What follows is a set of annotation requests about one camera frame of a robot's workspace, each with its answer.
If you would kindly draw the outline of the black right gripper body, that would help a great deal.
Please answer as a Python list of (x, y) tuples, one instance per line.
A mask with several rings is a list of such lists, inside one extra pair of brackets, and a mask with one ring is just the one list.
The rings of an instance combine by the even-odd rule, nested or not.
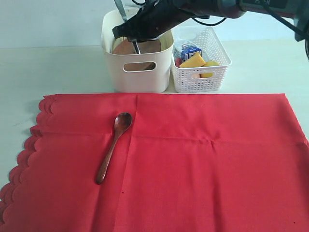
[(182, 22), (193, 17), (177, 7), (173, 0), (151, 0), (121, 25), (112, 29), (114, 37), (126, 37), (139, 43), (153, 41)]

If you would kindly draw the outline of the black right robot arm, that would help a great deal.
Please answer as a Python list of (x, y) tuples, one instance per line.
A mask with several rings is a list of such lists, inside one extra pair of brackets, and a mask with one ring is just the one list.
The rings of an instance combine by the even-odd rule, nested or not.
[(246, 13), (268, 15), (305, 42), (309, 50), (309, 2), (307, 0), (146, 0), (138, 4), (135, 15), (112, 29), (114, 38), (145, 42), (159, 38), (168, 30), (192, 19), (201, 23), (211, 16), (238, 19)]

